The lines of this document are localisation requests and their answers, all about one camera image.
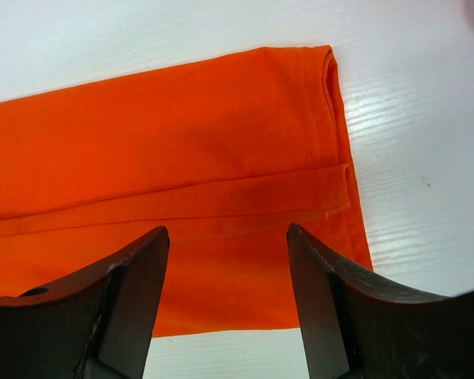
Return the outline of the orange t shirt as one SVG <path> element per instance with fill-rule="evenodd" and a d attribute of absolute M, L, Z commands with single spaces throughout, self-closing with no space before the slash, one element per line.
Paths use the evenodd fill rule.
<path fill-rule="evenodd" d="M 155 336 L 294 328 L 291 223 L 372 266 L 331 47 L 263 47 L 0 103 L 0 297 L 164 226 Z"/>

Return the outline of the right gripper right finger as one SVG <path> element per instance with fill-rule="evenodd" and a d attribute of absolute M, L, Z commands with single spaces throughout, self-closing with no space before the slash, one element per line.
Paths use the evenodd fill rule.
<path fill-rule="evenodd" d="M 474 378 L 474 291 L 446 297 L 389 280 L 298 224 L 288 259 L 312 378 Z"/>

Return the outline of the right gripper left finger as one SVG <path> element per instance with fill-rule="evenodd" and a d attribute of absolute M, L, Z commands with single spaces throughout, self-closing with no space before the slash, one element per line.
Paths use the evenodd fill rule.
<path fill-rule="evenodd" d="M 157 227 L 17 297 L 0 297 L 0 378 L 141 378 L 167 271 Z"/>

